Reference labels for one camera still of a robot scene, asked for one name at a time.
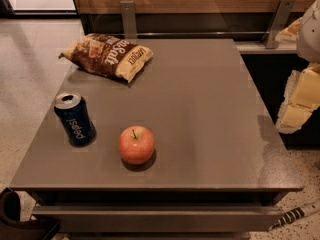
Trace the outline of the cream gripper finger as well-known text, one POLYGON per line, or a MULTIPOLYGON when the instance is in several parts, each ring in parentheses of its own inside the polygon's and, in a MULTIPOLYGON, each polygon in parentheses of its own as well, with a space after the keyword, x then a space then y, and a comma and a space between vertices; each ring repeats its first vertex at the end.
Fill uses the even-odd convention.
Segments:
POLYGON ((283 134, 293 134, 320 107, 320 65, 312 64, 302 72, 293 70, 289 76, 276 129, 283 134))
POLYGON ((275 40, 280 43, 295 43, 301 21, 302 18, 298 18, 297 20, 292 22, 288 27, 281 30, 276 35, 275 40))

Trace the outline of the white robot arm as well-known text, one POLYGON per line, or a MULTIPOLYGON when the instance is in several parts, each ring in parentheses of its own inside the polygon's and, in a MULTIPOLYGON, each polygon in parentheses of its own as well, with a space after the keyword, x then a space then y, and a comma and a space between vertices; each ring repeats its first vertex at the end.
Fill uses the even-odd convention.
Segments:
POLYGON ((275 40, 294 43, 298 56, 309 63, 301 72, 291 72, 277 115, 277 131, 293 134, 320 107, 320 0, 315 0, 302 17, 280 31, 275 40))

